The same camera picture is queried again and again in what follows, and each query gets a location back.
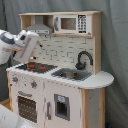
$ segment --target door handle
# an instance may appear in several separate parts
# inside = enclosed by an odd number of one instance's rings
[[[50,115],[50,113],[49,113],[49,111],[50,111],[50,102],[48,102],[47,103],[47,117],[48,117],[48,120],[51,120],[51,115]]]
[[[59,28],[57,27],[58,17],[54,19],[54,27],[56,31],[59,31]]]
[[[26,93],[24,93],[24,92],[22,92],[22,91],[19,91],[18,93],[19,93],[20,95],[22,95],[22,96],[32,97],[32,94],[26,94]]]

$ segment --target faucet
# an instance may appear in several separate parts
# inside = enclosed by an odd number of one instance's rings
[[[79,55],[78,55],[78,63],[76,64],[77,70],[83,70],[83,69],[85,69],[86,62],[85,62],[84,64],[82,64],[82,63],[80,62],[80,58],[81,58],[81,56],[82,56],[83,54],[86,54],[86,55],[89,57],[89,59],[90,59],[90,65],[93,65],[92,56],[91,56],[88,52],[82,51],[82,52],[80,52]]]

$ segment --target white cabinet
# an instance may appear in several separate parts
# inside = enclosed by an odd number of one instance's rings
[[[80,89],[46,81],[44,96],[44,128],[82,128]]]

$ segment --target oven window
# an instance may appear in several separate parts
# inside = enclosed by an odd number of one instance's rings
[[[61,29],[76,30],[76,18],[61,18]]]
[[[37,123],[36,102],[21,96],[18,96],[19,115],[34,123]]]

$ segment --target knob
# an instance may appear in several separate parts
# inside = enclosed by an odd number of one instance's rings
[[[14,82],[18,82],[18,78],[17,77],[13,77],[13,80]]]
[[[31,83],[31,86],[32,86],[32,88],[35,88],[35,87],[37,86],[36,82],[33,81],[33,82]]]

